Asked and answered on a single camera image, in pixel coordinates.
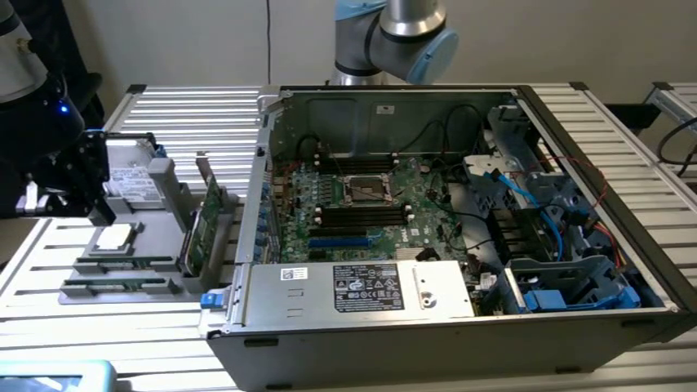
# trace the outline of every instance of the circuit board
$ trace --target circuit board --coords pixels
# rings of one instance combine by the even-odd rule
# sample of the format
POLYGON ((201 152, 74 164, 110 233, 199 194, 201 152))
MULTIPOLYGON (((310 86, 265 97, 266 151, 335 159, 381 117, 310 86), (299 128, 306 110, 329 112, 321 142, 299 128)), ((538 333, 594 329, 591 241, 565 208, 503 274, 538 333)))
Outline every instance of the circuit board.
POLYGON ((419 174, 411 165, 398 165, 390 173, 341 176, 318 174, 313 168, 303 165, 289 173, 290 192, 286 193, 291 206, 279 208, 282 224, 282 263, 307 261, 355 261, 355 260, 413 260, 414 254, 425 247, 433 248, 441 260, 463 261, 466 257, 465 244, 461 238, 451 238, 449 244, 438 236, 438 226, 442 226, 445 236, 449 236, 457 219, 441 211, 426 198, 426 190, 435 174, 419 174), (371 188, 354 188, 353 195, 362 195, 353 202, 346 199, 346 188, 353 183, 375 186, 378 179, 386 178, 383 194, 377 195, 371 188), (321 249, 321 260, 310 257, 315 249, 309 247, 310 230, 318 227, 314 221, 317 205, 334 209, 359 209, 363 207, 399 206, 411 207, 413 219, 402 225, 370 226, 366 228, 369 247, 325 247, 321 249))
POLYGON ((198 276, 205 263, 210 259, 213 243, 215 242, 217 216, 222 207, 219 187, 215 177, 207 177, 207 190, 190 231, 186 244, 183 265, 191 276, 198 276))

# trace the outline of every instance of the white wall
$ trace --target white wall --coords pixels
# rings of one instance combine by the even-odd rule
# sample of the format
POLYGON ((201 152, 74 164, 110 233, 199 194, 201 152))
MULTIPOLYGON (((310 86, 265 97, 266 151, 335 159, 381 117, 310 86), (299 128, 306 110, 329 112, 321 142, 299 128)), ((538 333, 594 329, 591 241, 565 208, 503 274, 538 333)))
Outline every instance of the white wall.
MULTIPOLYGON (((439 82, 586 82, 639 100, 655 80, 697 81, 694 0, 442 0, 461 48, 439 82)), ((131 83, 265 82, 263 0, 64 0, 106 108, 131 83)), ((333 67, 333 0, 270 0, 273 82, 333 67)))

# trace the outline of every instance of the blue latch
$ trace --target blue latch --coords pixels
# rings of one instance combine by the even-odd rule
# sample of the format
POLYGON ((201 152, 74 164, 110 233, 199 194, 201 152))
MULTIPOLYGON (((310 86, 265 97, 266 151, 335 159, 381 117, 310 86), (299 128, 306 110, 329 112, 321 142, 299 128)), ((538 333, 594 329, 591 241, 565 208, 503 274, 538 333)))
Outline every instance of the blue latch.
POLYGON ((223 295, 206 293, 199 296, 199 308, 201 309, 221 309, 222 308, 223 295))

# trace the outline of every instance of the green circuit board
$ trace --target green circuit board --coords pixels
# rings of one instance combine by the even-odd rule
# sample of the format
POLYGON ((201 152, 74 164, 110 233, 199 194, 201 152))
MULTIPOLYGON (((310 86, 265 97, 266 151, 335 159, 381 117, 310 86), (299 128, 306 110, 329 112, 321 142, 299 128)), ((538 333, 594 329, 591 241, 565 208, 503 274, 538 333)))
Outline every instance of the green circuit board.
MULTIPOLYGON (((411 260, 414 252, 431 247, 441 260, 463 261, 466 257, 465 244, 461 238, 453 238, 449 244, 438 238, 437 227, 442 226, 446 236, 455 227, 457 219, 441 211, 426 198, 431 176, 419 174, 410 165, 402 164, 386 175, 389 179, 391 205, 407 203, 411 206, 414 218, 405 225, 371 226, 366 228, 371 246, 369 248, 322 248, 325 257, 321 261, 357 261, 357 260, 411 260)), ((286 196, 297 201, 290 213, 289 209, 279 209, 282 219, 282 263, 310 261, 311 249, 307 246, 310 229, 318 228, 313 221, 314 208, 321 205, 327 208, 347 208, 343 203, 346 176, 319 175, 305 167, 297 168, 289 174, 293 185, 286 196)), ((355 177, 379 178, 379 175, 367 174, 355 177)), ((371 201, 363 197, 362 203, 353 203, 350 208, 385 205, 382 200, 371 201)))
POLYGON ((195 216, 193 228, 187 234, 185 267, 190 275, 198 276, 205 263, 210 259, 213 243, 215 242, 217 216, 222 207, 221 189, 215 177, 207 178, 207 190, 195 216))

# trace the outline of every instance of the warning label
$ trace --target warning label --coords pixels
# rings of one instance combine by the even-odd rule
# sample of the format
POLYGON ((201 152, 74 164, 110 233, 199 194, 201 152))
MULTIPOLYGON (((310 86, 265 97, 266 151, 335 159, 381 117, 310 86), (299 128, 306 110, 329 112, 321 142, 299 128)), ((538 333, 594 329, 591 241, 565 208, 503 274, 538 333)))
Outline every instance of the warning label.
POLYGON ((403 310, 395 264, 334 265, 334 308, 339 313, 403 310))
POLYGON ((159 193, 145 167, 113 167, 109 170, 110 183, 129 203, 158 202, 159 193))

